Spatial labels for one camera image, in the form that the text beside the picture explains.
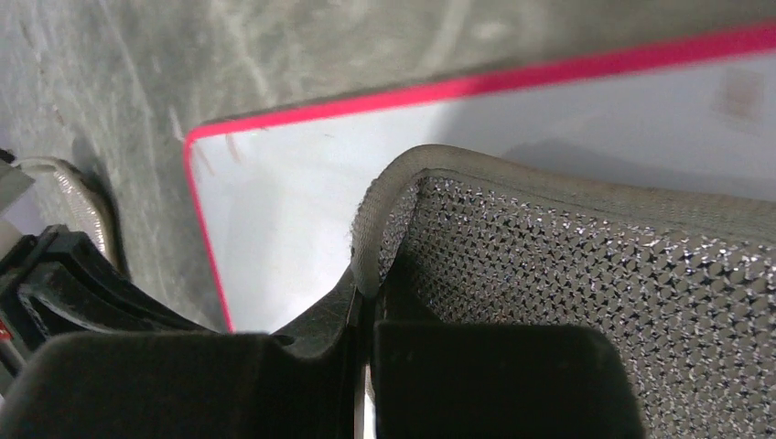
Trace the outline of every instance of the concrete floor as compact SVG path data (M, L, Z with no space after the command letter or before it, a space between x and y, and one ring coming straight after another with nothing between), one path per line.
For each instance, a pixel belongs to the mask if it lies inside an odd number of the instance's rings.
M112 192L133 280L224 328L181 165L209 119L761 21L772 0L3 0L0 123ZM44 217L61 206L38 185Z

